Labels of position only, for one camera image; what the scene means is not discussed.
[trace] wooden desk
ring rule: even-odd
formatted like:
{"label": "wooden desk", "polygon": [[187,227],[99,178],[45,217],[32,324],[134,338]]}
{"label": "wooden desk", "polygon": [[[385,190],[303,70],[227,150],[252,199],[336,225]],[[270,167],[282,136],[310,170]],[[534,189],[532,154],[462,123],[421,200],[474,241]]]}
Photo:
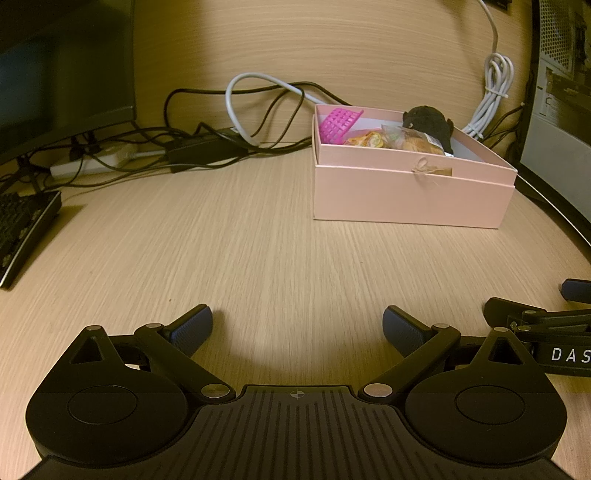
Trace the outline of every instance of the wooden desk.
{"label": "wooden desk", "polygon": [[[195,360],[237,390],[357,389],[401,358],[382,337],[389,304],[485,335],[490,296],[569,308],[558,285],[591,278],[575,244],[519,193],[498,231],[318,222],[312,181],[307,150],[65,191],[44,244],[14,289],[0,292],[0,478],[38,462],[28,399],[86,325],[121,335],[205,302],[215,327]],[[552,380],[569,411],[554,458],[589,479],[591,382]]]}

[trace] pink box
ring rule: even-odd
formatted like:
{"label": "pink box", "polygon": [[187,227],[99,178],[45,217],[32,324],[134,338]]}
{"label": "pink box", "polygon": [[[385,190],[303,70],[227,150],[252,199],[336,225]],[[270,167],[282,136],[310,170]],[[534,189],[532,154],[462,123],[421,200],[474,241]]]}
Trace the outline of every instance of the pink box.
{"label": "pink box", "polygon": [[[315,219],[499,228],[517,170],[493,151],[458,129],[455,157],[322,144],[318,124],[333,108],[317,105],[313,118]],[[402,124],[402,112],[346,108],[364,110],[352,132]],[[451,168],[452,176],[413,173],[419,161]]]}

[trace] monitor screen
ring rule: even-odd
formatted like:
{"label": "monitor screen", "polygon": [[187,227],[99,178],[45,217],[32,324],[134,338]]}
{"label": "monitor screen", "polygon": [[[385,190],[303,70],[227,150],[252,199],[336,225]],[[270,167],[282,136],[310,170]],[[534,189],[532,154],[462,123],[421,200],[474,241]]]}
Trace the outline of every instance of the monitor screen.
{"label": "monitor screen", "polygon": [[0,163],[135,119],[134,0],[0,0]]}

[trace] black keyboard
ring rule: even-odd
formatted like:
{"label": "black keyboard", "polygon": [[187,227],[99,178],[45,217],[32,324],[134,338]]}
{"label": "black keyboard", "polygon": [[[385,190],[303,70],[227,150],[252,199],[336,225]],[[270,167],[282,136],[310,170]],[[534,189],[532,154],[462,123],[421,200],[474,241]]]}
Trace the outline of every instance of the black keyboard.
{"label": "black keyboard", "polygon": [[60,208],[60,192],[0,195],[0,288],[11,286]]}

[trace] metal pin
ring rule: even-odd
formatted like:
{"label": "metal pin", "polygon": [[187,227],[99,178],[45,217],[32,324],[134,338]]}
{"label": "metal pin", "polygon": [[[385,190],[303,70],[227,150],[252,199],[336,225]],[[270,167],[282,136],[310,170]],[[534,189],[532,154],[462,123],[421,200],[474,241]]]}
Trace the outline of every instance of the metal pin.
{"label": "metal pin", "polygon": [[375,398],[385,398],[394,392],[390,385],[384,383],[370,383],[369,385],[365,385],[363,391],[366,395]]}
{"label": "metal pin", "polygon": [[201,393],[207,398],[222,398],[230,393],[230,389],[227,385],[222,385],[221,383],[211,383],[205,385],[201,389]]}

